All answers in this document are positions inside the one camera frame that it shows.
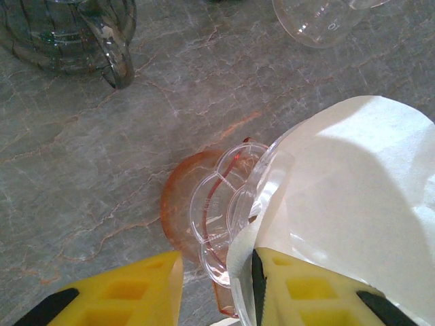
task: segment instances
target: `white paper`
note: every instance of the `white paper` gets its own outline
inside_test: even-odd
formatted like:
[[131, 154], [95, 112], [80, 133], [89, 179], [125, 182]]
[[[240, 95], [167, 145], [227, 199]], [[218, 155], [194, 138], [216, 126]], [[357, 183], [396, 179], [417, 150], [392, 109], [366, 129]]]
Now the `white paper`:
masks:
[[240, 322], [238, 319], [235, 318], [227, 318], [222, 319], [221, 321], [218, 321], [217, 323], [211, 324], [210, 326], [240, 326]]
[[255, 325], [254, 244], [363, 280], [435, 325], [434, 124], [402, 103], [359, 96], [307, 120], [280, 151], [294, 157], [284, 189], [228, 252], [233, 295], [244, 285], [244, 325]]

